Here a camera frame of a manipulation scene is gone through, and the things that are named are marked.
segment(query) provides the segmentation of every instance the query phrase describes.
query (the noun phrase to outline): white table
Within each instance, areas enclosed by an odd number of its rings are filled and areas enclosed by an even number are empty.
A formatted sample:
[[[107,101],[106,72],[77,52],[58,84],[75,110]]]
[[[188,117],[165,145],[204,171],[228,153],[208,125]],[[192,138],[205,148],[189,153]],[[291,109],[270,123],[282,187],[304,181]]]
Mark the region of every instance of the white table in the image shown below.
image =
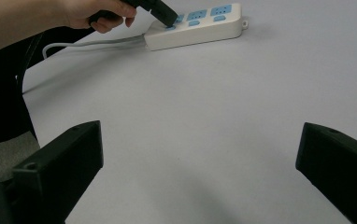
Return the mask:
[[[105,166],[67,224],[349,223],[294,165],[306,121],[357,139],[357,1],[239,2],[250,28],[236,39],[71,48],[28,70],[41,146],[102,123]],[[81,41],[144,33],[154,18],[138,12]]]

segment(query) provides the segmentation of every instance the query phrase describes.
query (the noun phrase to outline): person's arm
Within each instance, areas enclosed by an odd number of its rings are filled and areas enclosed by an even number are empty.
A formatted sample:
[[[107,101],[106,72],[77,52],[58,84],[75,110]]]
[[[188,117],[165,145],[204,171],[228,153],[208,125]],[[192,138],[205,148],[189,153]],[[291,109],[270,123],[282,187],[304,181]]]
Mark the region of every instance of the person's arm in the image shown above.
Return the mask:
[[[88,18],[104,9],[126,18],[130,26],[136,9],[120,0],[0,0],[0,49],[24,38],[59,26],[89,28]],[[105,33],[123,18],[100,18],[92,27]]]

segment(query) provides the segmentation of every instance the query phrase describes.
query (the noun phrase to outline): power strip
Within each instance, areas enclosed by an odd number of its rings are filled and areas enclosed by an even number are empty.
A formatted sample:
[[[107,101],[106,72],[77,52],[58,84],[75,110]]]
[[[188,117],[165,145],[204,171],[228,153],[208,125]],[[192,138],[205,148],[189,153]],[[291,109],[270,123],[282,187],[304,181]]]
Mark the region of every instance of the power strip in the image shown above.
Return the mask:
[[[235,38],[248,28],[238,3],[178,14],[172,27],[155,21],[144,34],[149,50]]]

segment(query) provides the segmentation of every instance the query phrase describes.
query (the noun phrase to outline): white cable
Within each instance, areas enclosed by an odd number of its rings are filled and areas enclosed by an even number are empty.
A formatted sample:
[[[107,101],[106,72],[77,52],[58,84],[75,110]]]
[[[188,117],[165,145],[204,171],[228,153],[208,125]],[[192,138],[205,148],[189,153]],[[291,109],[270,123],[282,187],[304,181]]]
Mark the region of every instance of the white cable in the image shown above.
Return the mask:
[[[75,44],[70,44],[70,43],[53,43],[53,44],[48,44],[42,49],[42,56],[44,57],[44,60],[48,58],[47,55],[47,50],[55,47],[84,47],[84,46],[90,46],[90,45],[110,45],[110,44],[120,44],[124,42],[132,42],[132,41],[137,41],[137,40],[144,40],[143,35],[137,35],[133,37],[128,37],[128,38],[123,38],[123,39],[117,39],[117,40],[99,40],[99,41],[90,41],[90,42],[84,42],[84,43],[75,43]]]

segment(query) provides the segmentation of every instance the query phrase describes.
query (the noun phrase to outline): human hand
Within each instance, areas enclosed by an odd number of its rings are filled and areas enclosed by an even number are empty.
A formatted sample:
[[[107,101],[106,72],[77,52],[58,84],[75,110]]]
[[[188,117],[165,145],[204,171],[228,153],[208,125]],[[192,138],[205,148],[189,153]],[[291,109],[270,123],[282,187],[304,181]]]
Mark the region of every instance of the human hand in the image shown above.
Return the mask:
[[[89,28],[89,17],[99,10],[108,10],[117,14],[117,17],[99,18],[91,23],[94,30],[106,33],[125,21],[127,27],[135,20],[136,9],[120,0],[58,0],[64,13],[65,26],[74,29]]]

